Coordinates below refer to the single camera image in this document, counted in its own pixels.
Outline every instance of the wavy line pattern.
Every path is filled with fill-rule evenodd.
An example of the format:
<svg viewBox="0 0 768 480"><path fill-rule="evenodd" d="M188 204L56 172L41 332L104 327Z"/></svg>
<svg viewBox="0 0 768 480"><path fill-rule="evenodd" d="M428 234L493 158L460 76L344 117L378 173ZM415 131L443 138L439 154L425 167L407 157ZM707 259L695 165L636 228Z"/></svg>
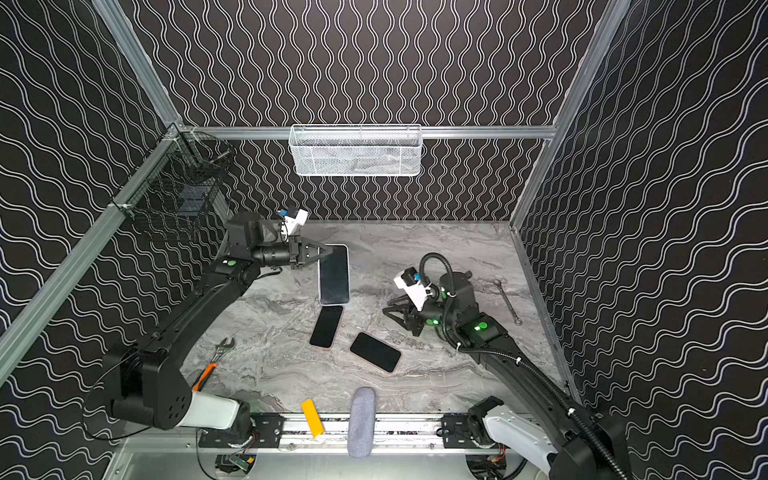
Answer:
<svg viewBox="0 0 768 480"><path fill-rule="evenodd" d="M636 1L521 235L635 478L764 478L768 4Z"/></svg>
<svg viewBox="0 0 768 480"><path fill-rule="evenodd" d="M6 329L164 128L88 0L0 3L0 323ZM85 439L85 393L115 343L146 333L216 255L119 230L0 388L0 478L101 478L113 445ZM92 432L123 422L89 403Z"/></svg>
<svg viewBox="0 0 768 480"><path fill-rule="evenodd" d="M300 177L285 141L232 142L223 192L265 218L297 203L321 220L508 220L543 141L425 141L417 177Z"/></svg>
<svg viewBox="0 0 768 480"><path fill-rule="evenodd" d="M552 124L606 0L123 0L185 123Z"/></svg>

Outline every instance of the mesh basket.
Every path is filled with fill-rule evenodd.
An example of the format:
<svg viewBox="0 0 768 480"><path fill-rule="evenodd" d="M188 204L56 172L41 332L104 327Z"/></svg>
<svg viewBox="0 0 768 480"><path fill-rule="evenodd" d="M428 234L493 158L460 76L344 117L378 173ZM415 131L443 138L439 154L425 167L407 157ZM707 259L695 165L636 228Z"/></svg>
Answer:
<svg viewBox="0 0 768 480"><path fill-rule="evenodd" d="M234 147L205 134L182 134L127 205L135 233L153 241L194 240L213 211Z"/></svg>
<svg viewBox="0 0 768 480"><path fill-rule="evenodd" d="M414 177L422 170L421 125L293 125L298 175Z"/></svg>

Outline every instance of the black wire basket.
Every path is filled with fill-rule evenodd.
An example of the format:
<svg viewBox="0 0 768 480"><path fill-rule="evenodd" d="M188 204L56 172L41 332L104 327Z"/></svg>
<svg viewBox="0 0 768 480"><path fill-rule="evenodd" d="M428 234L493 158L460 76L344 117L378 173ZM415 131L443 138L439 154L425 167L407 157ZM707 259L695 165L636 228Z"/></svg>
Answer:
<svg viewBox="0 0 768 480"><path fill-rule="evenodd" d="M232 144L184 133L126 205L135 233L156 242L196 240L207 227L221 180L234 158Z"/></svg>

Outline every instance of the black and white wallpaper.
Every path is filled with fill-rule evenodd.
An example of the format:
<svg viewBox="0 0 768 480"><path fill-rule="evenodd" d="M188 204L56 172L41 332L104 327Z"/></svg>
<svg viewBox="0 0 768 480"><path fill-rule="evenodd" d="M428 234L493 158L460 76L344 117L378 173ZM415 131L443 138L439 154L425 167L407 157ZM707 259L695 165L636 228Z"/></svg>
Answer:
<svg viewBox="0 0 768 480"><path fill-rule="evenodd" d="M768 3L633 2L521 229L635 478L768 478Z"/></svg>
<svg viewBox="0 0 768 480"><path fill-rule="evenodd" d="M416 177L301 177L285 141L241 141L222 187L265 218L299 205L321 220L509 220L543 141L425 141Z"/></svg>
<svg viewBox="0 0 768 480"><path fill-rule="evenodd" d="M89 0L0 2L0 324L82 238L164 126ZM0 386L0 478L101 478L112 456L78 425L112 343L188 293L221 229L158 246L121 231ZM89 401L92 432L118 434Z"/></svg>
<svg viewBox="0 0 768 480"><path fill-rule="evenodd" d="M121 0L184 123L552 124L606 0Z"/></svg>

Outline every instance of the white wire basket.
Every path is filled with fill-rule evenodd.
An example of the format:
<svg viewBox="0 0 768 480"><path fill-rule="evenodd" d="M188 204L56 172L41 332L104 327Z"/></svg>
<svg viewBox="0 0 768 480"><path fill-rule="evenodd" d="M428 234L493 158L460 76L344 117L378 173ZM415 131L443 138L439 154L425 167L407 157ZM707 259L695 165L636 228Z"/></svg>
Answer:
<svg viewBox="0 0 768 480"><path fill-rule="evenodd" d="M288 139L296 173L305 176L414 177L422 146L417 124L296 124Z"/></svg>

